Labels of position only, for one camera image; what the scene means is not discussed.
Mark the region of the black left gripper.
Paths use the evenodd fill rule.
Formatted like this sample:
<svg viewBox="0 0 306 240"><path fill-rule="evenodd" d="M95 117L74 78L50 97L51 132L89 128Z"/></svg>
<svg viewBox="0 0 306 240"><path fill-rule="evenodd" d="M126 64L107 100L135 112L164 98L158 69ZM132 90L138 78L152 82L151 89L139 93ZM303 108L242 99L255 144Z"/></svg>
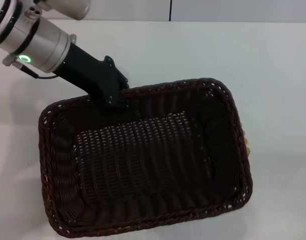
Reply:
<svg viewBox="0 0 306 240"><path fill-rule="evenodd" d="M128 101L119 94L120 90L129 88L128 79L108 55L98 60L71 43L54 74L84 90L99 104L112 109L129 108Z"/></svg>

